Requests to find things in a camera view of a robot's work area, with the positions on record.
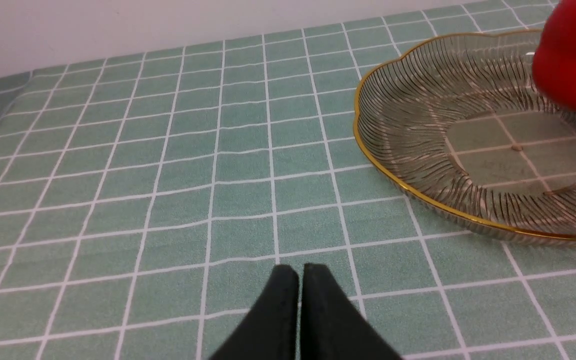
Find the plate rim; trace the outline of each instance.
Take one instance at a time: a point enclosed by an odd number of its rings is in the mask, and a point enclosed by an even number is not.
[[[361,116],[359,98],[360,98],[360,95],[361,95],[361,92],[362,92],[362,89],[364,87],[366,80],[368,80],[368,78],[370,78],[373,75],[373,73],[375,73],[375,71],[378,71],[379,69],[384,68],[390,64],[394,64],[396,62],[400,62],[400,61],[406,59],[406,57],[410,53],[412,53],[414,50],[417,50],[418,48],[425,46],[426,44],[429,44],[429,43],[432,43],[434,41],[438,41],[441,39],[445,39],[445,38],[464,37],[464,36],[499,38],[499,37],[507,37],[509,35],[541,33],[541,32],[542,32],[542,29],[521,29],[521,30],[512,30],[512,31],[507,31],[507,32],[499,32],[497,34],[486,34],[486,33],[482,33],[482,32],[454,32],[451,34],[434,36],[432,38],[426,39],[425,41],[421,41],[420,43],[416,44],[415,46],[413,46],[412,48],[410,48],[409,50],[404,52],[400,57],[398,57],[396,59],[388,60],[388,61],[381,63],[381,64],[378,64],[377,66],[372,68],[370,71],[368,71],[368,73],[366,73],[361,78],[361,80],[359,81],[359,85],[357,86],[357,88],[354,92],[354,121],[352,122],[352,133],[354,135],[354,140],[356,141],[357,145],[359,146],[359,150],[361,150],[363,155],[366,158],[368,158],[368,160],[370,160],[370,162],[373,164],[373,166],[375,166],[377,168],[377,170],[380,171],[380,173],[386,175],[386,177],[388,177],[398,187],[401,187],[405,192],[412,194],[418,200],[422,201],[423,203],[426,203],[426,205],[430,205],[431,207],[434,207],[436,209],[442,210],[444,212],[448,212],[449,214],[451,214],[455,217],[458,217],[464,221],[467,221],[469,223],[476,223],[476,224],[479,224],[482,226],[487,226],[489,228],[494,228],[496,230],[505,231],[505,232],[512,233],[515,235],[535,237],[535,238],[540,238],[543,240],[564,240],[567,242],[576,242],[576,234],[558,234],[555,232],[543,232],[543,231],[531,230],[529,228],[520,228],[520,227],[509,226],[509,225],[506,225],[503,223],[498,223],[495,221],[491,221],[489,219],[480,218],[478,216],[474,216],[474,215],[468,214],[466,212],[462,212],[461,210],[457,210],[454,207],[450,207],[448,205],[445,205],[444,203],[441,203],[437,200],[430,198],[429,196],[423,194],[421,191],[418,191],[418,189],[414,188],[409,183],[407,183],[404,180],[402,180],[401,178],[399,178],[397,175],[391,173],[390,170],[386,169],[386,167],[383,166],[381,164],[381,162],[379,162],[377,160],[377,158],[375,158],[372,155],[372,153],[370,153],[370,150],[368,150],[368,148],[366,147],[366,144],[364,144],[364,141],[361,138],[361,135],[359,133],[359,118]]]

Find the plate center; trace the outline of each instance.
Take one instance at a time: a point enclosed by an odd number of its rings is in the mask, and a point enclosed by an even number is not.
[[[446,152],[476,185],[539,196],[576,186],[576,132],[560,114],[487,112],[446,132]]]

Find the white wall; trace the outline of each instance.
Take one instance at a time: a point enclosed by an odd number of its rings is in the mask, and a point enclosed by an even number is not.
[[[0,0],[0,77],[469,0]]]

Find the gold rim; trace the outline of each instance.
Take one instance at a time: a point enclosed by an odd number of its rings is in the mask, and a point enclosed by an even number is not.
[[[526,29],[526,30],[503,32],[503,33],[499,33],[499,34],[482,34],[479,32],[458,32],[458,33],[453,33],[453,34],[436,36],[434,38],[427,39],[426,41],[422,41],[421,43],[417,44],[416,46],[410,48],[408,51],[406,51],[404,54],[402,54],[398,59],[386,61],[382,64],[375,66],[375,68],[368,71],[368,73],[366,73],[366,75],[364,75],[361,78],[361,81],[359,82],[359,85],[357,86],[357,90],[354,93],[354,122],[352,123],[352,132],[354,133],[354,139],[357,142],[357,145],[359,145],[359,149],[361,150],[363,155],[366,156],[366,158],[368,158],[368,160],[370,160],[370,162],[373,164],[373,166],[375,166],[381,173],[386,175],[390,180],[392,180],[395,184],[397,184],[399,187],[401,187],[404,191],[409,192],[410,194],[412,194],[413,196],[415,196],[419,200],[425,202],[426,204],[431,205],[432,207],[438,208],[439,210],[443,210],[444,212],[448,212],[449,214],[454,215],[455,217],[459,217],[460,219],[464,219],[464,220],[469,221],[471,223],[476,223],[476,224],[480,224],[483,226],[488,226],[490,228],[494,228],[494,229],[502,230],[502,231],[507,231],[507,232],[514,233],[517,235],[536,237],[536,238],[541,238],[541,239],[576,241],[576,234],[556,234],[556,233],[550,233],[550,232],[541,232],[541,231],[530,230],[527,228],[512,227],[509,225],[505,225],[503,223],[497,223],[494,221],[490,221],[489,219],[480,218],[478,216],[474,216],[474,215],[468,214],[466,212],[462,212],[462,211],[457,210],[453,207],[450,207],[450,206],[447,206],[441,202],[438,202],[438,201],[430,198],[429,196],[426,196],[425,194],[421,193],[420,191],[418,191],[414,187],[410,186],[407,182],[398,178],[396,175],[394,175],[388,169],[386,169],[386,167],[384,167],[372,155],[372,153],[370,153],[368,148],[366,148],[364,141],[361,139],[361,136],[359,135],[359,116],[361,114],[360,109],[359,109],[359,95],[360,95],[362,88],[364,86],[364,82],[366,82],[366,80],[375,71],[377,71],[381,68],[384,68],[385,66],[388,66],[390,64],[402,61],[412,51],[414,51],[418,48],[421,48],[422,46],[424,46],[428,43],[431,43],[432,41],[436,41],[436,40],[447,38],[447,37],[478,36],[478,37],[496,38],[496,37],[503,37],[503,36],[508,36],[508,35],[512,35],[512,34],[535,33],[535,32],[541,32],[541,31],[542,31],[541,29]]]

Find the green checkered tablecloth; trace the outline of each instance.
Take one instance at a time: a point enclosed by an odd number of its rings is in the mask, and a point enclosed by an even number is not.
[[[274,264],[316,262],[407,359],[576,360],[576,249],[445,223],[352,137],[374,66],[552,9],[487,0],[1,78],[0,359],[204,359]]]

